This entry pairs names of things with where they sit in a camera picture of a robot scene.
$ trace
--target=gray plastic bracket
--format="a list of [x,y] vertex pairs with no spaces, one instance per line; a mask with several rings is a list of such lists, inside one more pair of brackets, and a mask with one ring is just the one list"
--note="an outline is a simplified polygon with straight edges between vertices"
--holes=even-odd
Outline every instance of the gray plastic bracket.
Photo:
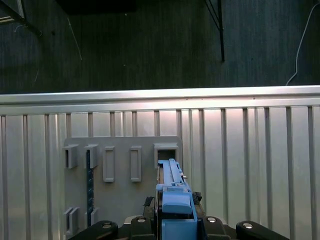
[[102,154],[103,181],[112,183],[115,181],[115,147],[106,146]]
[[[90,168],[93,169],[98,165],[98,144],[90,144],[85,146],[84,149],[89,151],[90,154]],[[84,168],[87,168],[86,159],[84,159]]]
[[65,168],[73,169],[78,166],[78,144],[70,144],[68,146],[64,146],[63,150],[65,152]]
[[[91,226],[97,222],[99,222],[99,208],[96,207],[93,212],[91,213]],[[84,214],[84,222],[86,223],[87,222],[87,212],[85,212]]]
[[179,147],[177,142],[170,142],[170,143],[155,143],[154,145],[154,168],[158,168],[158,160],[164,160],[164,159],[158,159],[158,152],[159,151],[175,151],[175,160],[182,166],[182,161],[180,159],[179,155]]
[[141,182],[141,146],[130,148],[131,182]]
[[73,236],[79,229],[79,207],[70,207],[64,212],[64,232],[66,236]]

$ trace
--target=black cable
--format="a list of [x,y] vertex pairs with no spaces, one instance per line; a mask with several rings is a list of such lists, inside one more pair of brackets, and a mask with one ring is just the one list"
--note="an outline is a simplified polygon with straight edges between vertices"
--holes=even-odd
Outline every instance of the black cable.
[[220,31],[220,28],[218,27],[218,24],[217,24],[217,22],[216,22],[216,20],[215,20],[214,15],[213,15],[212,12],[210,11],[210,7],[209,7],[207,1],[206,1],[206,0],[203,0],[203,1],[204,1],[205,5],[206,5],[206,8],[208,9],[208,11],[209,11],[209,13],[210,13],[210,15],[211,15],[212,20],[214,21],[214,24],[215,24],[216,28]]
[[216,10],[215,10],[215,8],[214,8],[211,0],[208,0],[208,1],[209,1],[210,5],[211,5],[211,8],[212,8],[213,13],[214,13],[214,15],[215,15],[215,17],[216,17],[216,20],[219,22],[219,17],[218,17],[218,15],[217,15],[217,12],[216,12]]

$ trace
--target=dark gray fabric background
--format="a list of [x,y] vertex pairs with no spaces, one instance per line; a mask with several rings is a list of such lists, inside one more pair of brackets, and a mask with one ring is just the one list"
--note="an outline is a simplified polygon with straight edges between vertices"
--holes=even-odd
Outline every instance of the dark gray fabric background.
[[[226,61],[203,0],[137,0],[135,13],[70,16],[24,0],[37,39],[0,26],[0,94],[284,85],[314,0],[222,0]],[[15,0],[6,0],[17,9]],[[320,6],[291,85],[320,79]]]

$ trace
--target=blue gripper attachment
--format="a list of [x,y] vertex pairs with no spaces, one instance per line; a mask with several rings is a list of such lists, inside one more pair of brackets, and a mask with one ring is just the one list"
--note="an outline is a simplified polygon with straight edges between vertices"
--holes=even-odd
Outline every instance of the blue gripper attachment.
[[192,191],[183,178],[183,172],[174,159],[159,160],[163,168],[163,184],[156,190],[162,192],[162,212],[189,215],[189,219],[162,219],[162,240],[196,240],[197,213]]

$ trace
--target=metal bolt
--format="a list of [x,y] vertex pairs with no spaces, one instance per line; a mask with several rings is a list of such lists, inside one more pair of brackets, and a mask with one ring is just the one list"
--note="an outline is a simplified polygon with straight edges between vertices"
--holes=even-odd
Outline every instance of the metal bolt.
[[244,224],[242,224],[242,226],[244,226],[246,229],[252,229],[254,226],[252,226],[250,223],[245,222]]
[[111,225],[108,224],[108,223],[106,223],[106,224],[104,224],[104,225],[102,226],[102,228],[104,228],[104,229],[109,229],[109,228],[111,228]]
[[208,217],[207,220],[208,220],[210,223],[215,223],[215,222],[217,221],[214,217]]

